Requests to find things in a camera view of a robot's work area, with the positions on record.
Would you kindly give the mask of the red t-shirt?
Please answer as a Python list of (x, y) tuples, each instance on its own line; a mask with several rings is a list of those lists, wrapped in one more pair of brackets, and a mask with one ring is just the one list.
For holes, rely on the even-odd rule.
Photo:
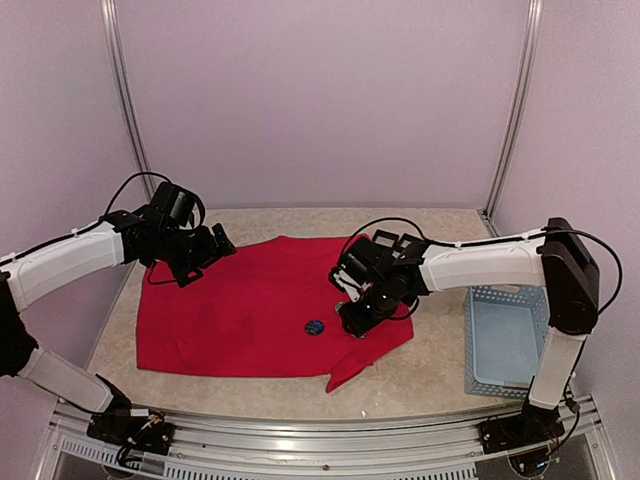
[[(411, 318), (384, 321), (362, 339), (335, 307), (346, 295), (327, 276), (344, 239), (274, 239), (244, 246), (181, 288), (168, 266), (147, 270), (136, 323), (142, 370), (204, 377), (328, 376), (331, 392), (414, 336)], [(319, 336), (305, 333), (312, 320)]]

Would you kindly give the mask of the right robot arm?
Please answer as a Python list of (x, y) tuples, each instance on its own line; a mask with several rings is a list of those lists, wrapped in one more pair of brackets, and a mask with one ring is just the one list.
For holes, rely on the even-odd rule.
[(386, 247), (368, 238), (341, 252), (329, 280), (349, 297), (337, 312), (344, 330), (363, 337), (400, 305), (413, 307), (433, 292), (469, 287), (484, 294), (484, 314), (508, 323), (507, 313), (523, 312), (515, 298), (499, 296), (500, 286), (524, 288), (527, 297), (546, 305), (548, 328), (532, 375), (523, 413), (511, 433), (523, 444), (535, 442), (556, 416), (558, 405), (587, 337), (600, 314), (599, 268), (562, 217), (512, 237), (475, 242), (439, 242), (411, 235), (394, 236)]

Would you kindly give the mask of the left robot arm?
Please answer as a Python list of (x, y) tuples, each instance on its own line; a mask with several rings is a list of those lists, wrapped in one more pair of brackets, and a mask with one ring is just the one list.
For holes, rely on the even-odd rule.
[(147, 268), (162, 263), (171, 281), (184, 288), (235, 251), (221, 224), (187, 228), (172, 220), (154, 222), (117, 211), (34, 251), (2, 257), (2, 376), (21, 379), (100, 417), (102, 430), (115, 442), (133, 443), (140, 424), (125, 411), (130, 406), (127, 397), (38, 340), (25, 324), (24, 313), (43, 310), (51, 296), (82, 293), (83, 281), (132, 263)]

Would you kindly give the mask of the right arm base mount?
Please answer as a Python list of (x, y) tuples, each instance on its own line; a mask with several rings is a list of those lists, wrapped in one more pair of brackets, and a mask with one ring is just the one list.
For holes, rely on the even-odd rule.
[(529, 445), (558, 440), (565, 428), (559, 418), (525, 417), (522, 414), (509, 417), (490, 417), (478, 427), (484, 454), (518, 449)]

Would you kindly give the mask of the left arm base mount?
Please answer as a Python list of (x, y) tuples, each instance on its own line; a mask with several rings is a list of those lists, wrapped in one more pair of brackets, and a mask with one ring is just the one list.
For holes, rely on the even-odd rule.
[(128, 451), (167, 456), (174, 439), (175, 425), (163, 413), (125, 405), (110, 405), (92, 414), (86, 435)]

